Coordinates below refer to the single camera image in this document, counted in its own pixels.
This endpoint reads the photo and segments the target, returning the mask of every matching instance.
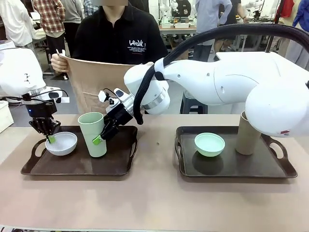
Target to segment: green bowl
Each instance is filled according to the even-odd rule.
[[[207,157],[219,155],[225,147],[224,139],[217,134],[202,133],[195,137],[194,143],[200,154]]]

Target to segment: red plaid shirt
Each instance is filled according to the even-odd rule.
[[[64,31],[65,9],[60,0],[34,0],[33,5],[41,15],[41,27],[45,32]]]

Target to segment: person's hand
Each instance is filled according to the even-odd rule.
[[[68,62],[56,53],[52,55],[51,63],[56,72],[67,73],[69,71]]]
[[[248,17],[244,17],[242,20],[243,20],[243,23],[249,23],[249,18]]]

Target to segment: blue jacket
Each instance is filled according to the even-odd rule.
[[[298,6],[293,27],[296,27],[298,23],[303,30],[309,32],[309,0],[302,0]]]

